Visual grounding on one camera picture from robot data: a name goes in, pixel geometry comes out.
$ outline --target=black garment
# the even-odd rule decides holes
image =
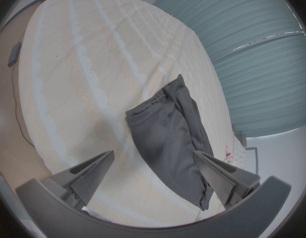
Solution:
[[[195,150],[213,152],[182,75],[126,114],[133,141],[153,172],[176,194],[208,209],[213,190],[192,156]]]

